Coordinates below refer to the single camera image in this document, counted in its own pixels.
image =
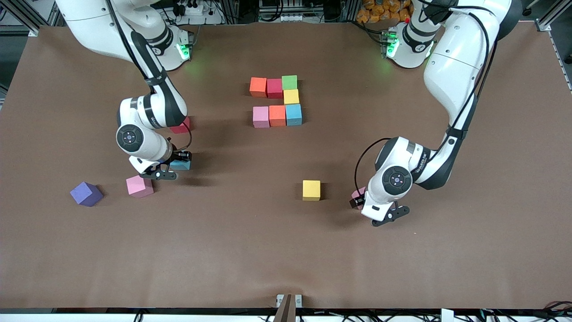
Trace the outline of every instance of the brown table surface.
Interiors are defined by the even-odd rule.
[[[304,124],[254,129],[251,76],[297,74]],[[352,25],[213,26],[170,72],[196,130],[193,170],[127,194],[116,110],[146,93],[129,62],[65,28],[30,38],[0,113],[0,307],[540,308],[572,297],[572,97],[547,33],[499,43],[442,189],[379,228],[349,209],[360,153],[384,136],[436,148],[446,113]],[[186,135],[173,135],[176,143]],[[379,149],[364,158],[359,184]],[[326,200],[303,202],[303,179]],[[98,184],[78,206],[69,191]]]

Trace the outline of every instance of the yellow cube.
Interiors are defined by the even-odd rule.
[[[300,104],[300,98],[298,96],[297,89],[284,90],[284,105],[288,104]]]
[[[320,200],[320,181],[304,180],[302,181],[302,200],[319,201]]]

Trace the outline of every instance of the green cube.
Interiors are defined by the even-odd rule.
[[[282,90],[285,89],[298,89],[298,76],[282,76]]]

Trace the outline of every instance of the pink cube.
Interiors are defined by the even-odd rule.
[[[283,99],[282,78],[269,78],[266,86],[269,99]]]
[[[186,124],[186,126],[188,126],[190,129],[193,129],[192,127],[190,127],[190,119],[189,117],[185,117],[185,120],[183,121],[184,124]],[[186,129],[186,127],[181,123],[181,125],[175,126],[175,127],[169,127],[169,129],[171,130],[171,132],[175,133],[175,134],[181,134],[181,133],[188,133],[189,130]]]
[[[366,188],[365,188],[365,187],[361,188],[360,190],[354,191],[353,194],[352,194],[352,198],[357,198],[357,197],[359,197],[360,195],[363,195],[364,193],[366,193]]]
[[[255,128],[270,127],[268,106],[255,106],[252,108],[252,124],[254,124]]]
[[[144,179],[138,175],[127,179],[127,191],[129,195],[136,198],[147,197],[153,194],[153,185],[151,184],[151,179]]]

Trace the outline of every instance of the blue cube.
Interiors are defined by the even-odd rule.
[[[302,106],[300,104],[286,105],[286,125],[302,125]]]
[[[75,187],[70,194],[78,205],[86,207],[93,207],[104,197],[96,186],[85,181]]]
[[[190,160],[187,160],[187,161],[180,161],[180,160],[171,161],[169,168],[173,169],[173,170],[181,170],[181,171],[190,170]]]

